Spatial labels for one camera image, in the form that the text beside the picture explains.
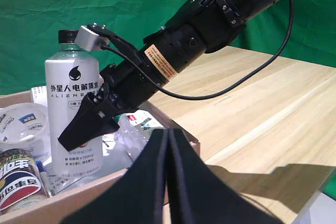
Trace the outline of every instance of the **wooden table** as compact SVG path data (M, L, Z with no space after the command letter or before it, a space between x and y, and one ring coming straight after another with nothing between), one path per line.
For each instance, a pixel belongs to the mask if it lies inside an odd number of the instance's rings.
M166 88L210 94L269 57L226 47L201 56ZM222 181L285 223L298 221L336 166L335 68L279 57L222 97L158 93L150 101L199 139L201 158Z

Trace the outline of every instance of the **green screen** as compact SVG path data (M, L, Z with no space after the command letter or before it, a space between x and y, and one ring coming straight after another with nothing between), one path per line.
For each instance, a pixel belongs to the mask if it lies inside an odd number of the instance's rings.
M57 31L105 24L142 47L186 0L0 0L0 94L45 84L44 61L58 51ZM293 36L282 55L336 66L335 0L295 0ZM274 53L287 29L288 0L251 20L234 46ZM100 67L121 59L95 52Z

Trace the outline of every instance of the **electrolyte water bottle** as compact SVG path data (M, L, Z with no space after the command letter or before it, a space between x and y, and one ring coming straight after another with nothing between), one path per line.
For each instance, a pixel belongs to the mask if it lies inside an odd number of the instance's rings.
M77 30L60 30L61 50L45 62L52 165L54 173L65 178L98 171L103 157L102 137L70 152L58 142L60 134L75 117L82 98L99 89L98 60L74 43L77 33Z

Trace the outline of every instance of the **black robotic arm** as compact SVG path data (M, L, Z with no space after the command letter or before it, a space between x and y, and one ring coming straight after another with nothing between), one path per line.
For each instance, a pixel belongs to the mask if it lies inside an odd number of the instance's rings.
M165 27L144 38L145 46L140 51L105 26L81 26L75 41L80 47L87 51L109 50L125 60L100 72L104 84L97 95L88 93L83 98L77 115L59 142L70 151L94 137L117 131L119 126L113 118L135 112L158 90L185 100L204 100L229 91L195 98L173 94L162 87L200 55L227 46L246 27L247 21L277 1L187 0ZM117 50L108 46L108 42ZM231 89L248 78L238 81Z

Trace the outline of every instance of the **food can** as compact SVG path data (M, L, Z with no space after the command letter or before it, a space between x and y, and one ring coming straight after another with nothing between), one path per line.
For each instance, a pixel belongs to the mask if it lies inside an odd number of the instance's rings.
M5 214L48 198L29 151L0 153L0 212Z

